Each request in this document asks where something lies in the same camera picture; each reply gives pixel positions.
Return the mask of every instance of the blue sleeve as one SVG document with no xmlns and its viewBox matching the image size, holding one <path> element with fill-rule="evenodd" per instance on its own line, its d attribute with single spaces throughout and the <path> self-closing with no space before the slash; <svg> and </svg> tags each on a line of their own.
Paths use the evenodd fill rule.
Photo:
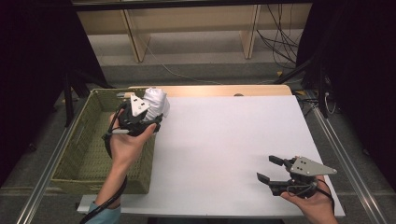
<svg viewBox="0 0 396 224">
<path fill-rule="evenodd" d="M 93 209 L 97 208 L 98 205 L 95 203 L 91 203 L 90 206 L 90 211 L 91 212 Z M 115 209 L 105 209 L 95 217 L 93 217 L 91 220 L 89 220 L 87 223 L 89 224 L 116 224 L 120 222 L 120 214 L 121 214 L 121 206 L 115 208 Z"/>
</svg>

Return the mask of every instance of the white table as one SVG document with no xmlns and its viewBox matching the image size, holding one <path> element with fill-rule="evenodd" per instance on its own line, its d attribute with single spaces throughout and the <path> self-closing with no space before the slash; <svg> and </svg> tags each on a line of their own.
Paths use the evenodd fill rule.
<svg viewBox="0 0 396 224">
<path fill-rule="evenodd" d="M 302 216 L 272 195 L 256 173 L 290 179 L 268 161 L 296 155 L 321 162 L 294 96 L 169 97 L 171 111 L 156 137 L 150 192 L 123 195 L 121 212 L 150 217 Z M 330 179 L 335 214 L 345 215 Z M 87 212 L 95 195 L 84 195 Z"/>
</svg>

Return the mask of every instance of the white cloth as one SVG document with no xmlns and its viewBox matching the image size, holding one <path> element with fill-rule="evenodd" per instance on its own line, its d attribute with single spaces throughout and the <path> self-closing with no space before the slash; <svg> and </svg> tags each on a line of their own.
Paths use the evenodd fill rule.
<svg viewBox="0 0 396 224">
<path fill-rule="evenodd" d="M 163 90 L 155 88 L 146 89 L 143 101 L 150 104 L 148 113 L 143 121 L 154 120 L 161 114 L 163 114 L 164 117 L 168 116 L 170 105 L 166 98 L 166 92 Z"/>
</svg>

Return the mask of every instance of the basket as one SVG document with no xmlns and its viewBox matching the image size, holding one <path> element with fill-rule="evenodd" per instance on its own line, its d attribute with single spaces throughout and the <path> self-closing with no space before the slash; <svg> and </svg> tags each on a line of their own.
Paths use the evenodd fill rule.
<svg viewBox="0 0 396 224">
<path fill-rule="evenodd" d="M 146 89 L 93 90 L 66 141 L 64 152 L 55 168 L 51 182 L 69 194 L 97 194 L 111 166 L 103 134 L 109 116 L 125 98 L 120 92 L 134 92 L 143 97 Z M 127 173 L 127 194 L 147 194 L 151 177 L 155 136 L 144 145 L 140 158 Z"/>
</svg>

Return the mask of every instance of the hand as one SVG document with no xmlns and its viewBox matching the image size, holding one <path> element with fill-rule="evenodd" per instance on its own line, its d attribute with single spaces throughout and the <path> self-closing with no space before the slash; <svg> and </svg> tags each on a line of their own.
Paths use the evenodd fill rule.
<svg viewBox="0 0 396 224">
<path fill-rule="evenodd" d="M 317 179 L 324 181 L 323 175 L 318 175 Z M 321 181 L 318 181 L 318 188 L 330 193 L 329 188 Z M 311 223 L 337 223 L 337 220 L 332 213 L 332 201 L 326 195 L 320 192 L 316 192 L 308 199 L 302 199 L 297 196 L 289 195 L 288 192 L 283 192 L 280 196 L 297 205 Z"/>
<path fill-rule="evenodd" d="M 118 128 L 119 120 L 116 119 L 113 128 Z M 143 145 L 149 140 L 155 130 L 156 124 L 151 124 L 147 129 L 136 137 L 128 134 L 113 134 L 110 139 L 113 168 L 129 169 L 139 158 Z"/>
</svg>

